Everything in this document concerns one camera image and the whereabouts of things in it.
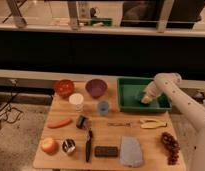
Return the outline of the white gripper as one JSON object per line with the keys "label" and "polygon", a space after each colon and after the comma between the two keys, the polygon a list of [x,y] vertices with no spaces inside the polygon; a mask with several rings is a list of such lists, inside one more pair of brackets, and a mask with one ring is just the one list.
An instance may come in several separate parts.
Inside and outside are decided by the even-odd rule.
{"label": "white gripper", "polygon": [[153,100],[160,95],[160,90],[157,88],[156,84],[151,81],[144,89],[144,98],[148,100]]}

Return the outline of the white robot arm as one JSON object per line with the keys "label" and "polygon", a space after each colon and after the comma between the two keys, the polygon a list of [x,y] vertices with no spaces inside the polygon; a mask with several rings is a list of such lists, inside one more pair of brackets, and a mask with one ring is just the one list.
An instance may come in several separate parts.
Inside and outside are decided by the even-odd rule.
{"label": "white robot arm", "polygon": [[180,88],[182,78],[178,73],[159,73],[144,89],[141,102],[150,103],[165,94],[185,115],[197,131],[196,149],[190,171],[205,171],[205,107],[184,93]]}

